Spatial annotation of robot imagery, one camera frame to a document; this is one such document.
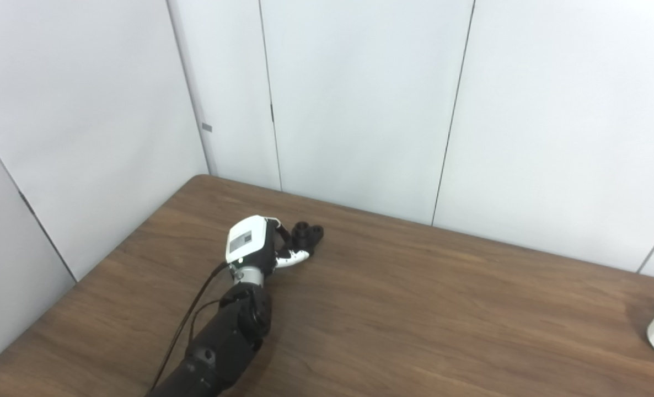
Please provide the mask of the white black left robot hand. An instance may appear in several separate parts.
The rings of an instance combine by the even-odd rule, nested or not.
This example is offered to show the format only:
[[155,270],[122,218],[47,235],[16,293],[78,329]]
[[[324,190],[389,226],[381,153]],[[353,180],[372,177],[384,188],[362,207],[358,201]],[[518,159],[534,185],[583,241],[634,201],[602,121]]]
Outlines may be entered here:
[[264,276],[301,263],[314,247],[299,247],[292,232],[277,218],[255,214],[231,227],[224,261],[237,270],[255,268]]

